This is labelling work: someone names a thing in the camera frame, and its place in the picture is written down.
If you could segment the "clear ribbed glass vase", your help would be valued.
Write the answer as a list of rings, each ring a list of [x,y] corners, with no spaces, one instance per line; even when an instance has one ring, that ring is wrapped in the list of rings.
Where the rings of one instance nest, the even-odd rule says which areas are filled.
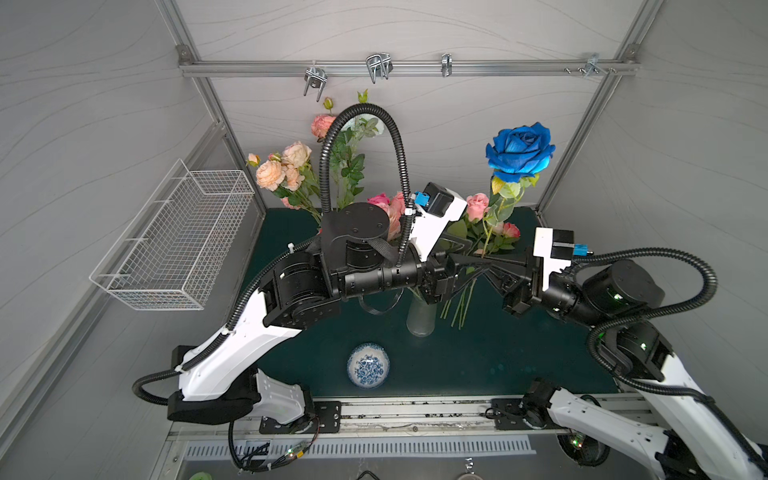
[[[406,319],[409,332],[419,338],[430,336],[435,329],[437,304],[428,303],[415,289],[411,289],[412,299]]]

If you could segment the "blue rose stem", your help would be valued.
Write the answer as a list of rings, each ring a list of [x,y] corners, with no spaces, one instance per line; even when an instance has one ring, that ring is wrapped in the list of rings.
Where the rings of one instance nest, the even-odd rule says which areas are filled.
[[[550,129],[539,122],[503,129],[486,145],[491,199],[484,221],[489,227],[509,222],[527,190],[536,187],[549,167],[555,150]]]

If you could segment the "peach pink peony spray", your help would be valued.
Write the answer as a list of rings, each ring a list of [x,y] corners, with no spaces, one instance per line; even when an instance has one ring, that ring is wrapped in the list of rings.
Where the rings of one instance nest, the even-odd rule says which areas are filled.
[[[307,211],[319,220],[314,197],[320,196],[320,189],[311,156],[312,149],[296,141],[265,159],[251,153],[246,163],[253,169],[260,189],[271,192],[286,208]]]

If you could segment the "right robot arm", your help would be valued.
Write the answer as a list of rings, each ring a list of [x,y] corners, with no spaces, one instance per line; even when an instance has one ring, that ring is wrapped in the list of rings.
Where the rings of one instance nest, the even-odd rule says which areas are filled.
[[[639,264],[642,257],[683,262],[702,278],[691,298],[664,303],[664,292]],[[749,440],[703,393],[654,320],[697,309],[717,290],[714,270],[670,248],[638,248],[578,257],[562,243],[538,247],[523,261],[485,260],[504,306],[536,303],[554,317],[585,327],[589,355],[619,383],[639,392],[661,416],[653,426],[628,419],[549,381],[536,380],[505,410],[533,429],[567,429],[573,450],[591,440],[618,451],[660,479],[763,479],[767,450]]]

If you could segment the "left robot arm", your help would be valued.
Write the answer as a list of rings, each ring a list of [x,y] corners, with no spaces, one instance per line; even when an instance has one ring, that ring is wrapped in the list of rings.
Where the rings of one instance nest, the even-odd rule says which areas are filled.
[[[486,276],[507,311],[520,314],[531,306],[542,290],[539,260],[481,259],[439,248],[446,226],[462,210],[459,198],[443,187],[429,184],[424,205],[406,200],[397,244],[387,239],[390,221],[381,208],[362,202],[332,208],[332,149],[343,126],[361,114],[388,130],[401,186],[409,188],[405,149],[391,115],[370,103],[343,110],[321,149],[319,234],[269,263],[204,344],[176,350],[173,368],[136,380],[138,398],[164,406],[175,422],[233,424],[253,413],[288,427],[317,425],[309,391],[270,378],[257,363],[278,344],[339,314],[346,300],[413,288],[425,300],[441,302]]]

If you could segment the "red pink rose stem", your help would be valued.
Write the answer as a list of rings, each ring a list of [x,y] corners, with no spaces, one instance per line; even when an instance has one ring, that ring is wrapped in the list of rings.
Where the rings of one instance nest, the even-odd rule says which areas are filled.
[[[483,239],[472,240],[472,252],[465,255],[486,257],[490,254],[509,253],[521,238],[519,228],[509,222],[499,222],[491,227],[485,222],[485,231]],[[472,280],[461,290],[456,306],[453,308],[452,327],[456,326],[459,330],[464,327],[476,282],[476,279]]]

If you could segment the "blue white porcelain bowl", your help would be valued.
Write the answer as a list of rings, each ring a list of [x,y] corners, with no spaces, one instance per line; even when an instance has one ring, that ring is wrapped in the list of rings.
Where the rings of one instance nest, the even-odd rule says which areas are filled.
[[[357,346],[347,361],[349,380],[359,388],[375,389],[381,386],[390,372],[389,356],[375,343]]]

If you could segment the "metal hook clamp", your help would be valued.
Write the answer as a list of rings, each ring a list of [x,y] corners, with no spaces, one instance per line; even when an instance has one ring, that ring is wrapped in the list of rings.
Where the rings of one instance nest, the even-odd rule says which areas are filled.
[[[378,79],[388,80],[393,70],[392,57],[389,53],[374,53],[365,60],[371,82],[375,84]]]
[[[443,78],[448,78],[452,75],[453,71],[453,58],[450,53],[444,53],[441,56],[441,75]]]
[[[589,57],[583,65],[574,68],[565,67],[563,71],[569,76],[579,76],[582,78],[588,78],[590,76],[607,77],[618,73],[618,71],[611,66],[605,67],[600,62],[597,54]]]
[[[323,68],[311,66],[305,70],[304,81],[303,95],[307,96],[310,90],[314,90],[316,92],[316,101],[320,102],[328,81],[326,71]]]

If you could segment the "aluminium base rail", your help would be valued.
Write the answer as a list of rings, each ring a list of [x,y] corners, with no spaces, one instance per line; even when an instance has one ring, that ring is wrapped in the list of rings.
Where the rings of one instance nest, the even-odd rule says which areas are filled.
[[[518,416],[520,395],[321,398],[317,419],[293,425],[251,413],[234,423],[237,436],[305,434],[463,434],[465,432],[528,431]]]

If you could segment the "aluminium crossbar rail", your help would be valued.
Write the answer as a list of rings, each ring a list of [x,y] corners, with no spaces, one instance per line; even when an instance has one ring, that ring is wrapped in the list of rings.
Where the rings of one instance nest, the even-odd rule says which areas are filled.
[[[453,57],[450,77],[521,77],[521,76],[569,76],[565,67],[578,67],[587,59],[576,60],[461,60]],[[605,66],[615,68],[616,75],[634,75],[640,68],[638,62],[600,59]],[[393,77],[436,77],[441,75],[441,57],[428,60],[392,60]],[[328,77],[367,77],[363,60],[316,60],[316,61],[197,61],[181,65],[185,77],[202,78],[251,78],[251,77],[304,77],[311,66],[323,68]]]

